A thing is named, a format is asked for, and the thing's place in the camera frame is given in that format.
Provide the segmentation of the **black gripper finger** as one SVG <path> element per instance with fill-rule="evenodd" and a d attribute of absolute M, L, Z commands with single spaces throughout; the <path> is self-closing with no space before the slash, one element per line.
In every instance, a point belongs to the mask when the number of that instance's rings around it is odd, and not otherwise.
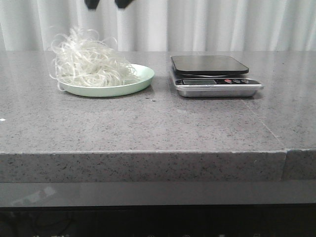
<path fill-rule="evenodd" d="M 126 9 L 133 0 L 115 0 L 115 4 L 118 9 Z"/>
<path fill-rule="evenodd" d="M 96 10 L 100 0 L 84 0 L 84 3 L 88 10 Z"/>

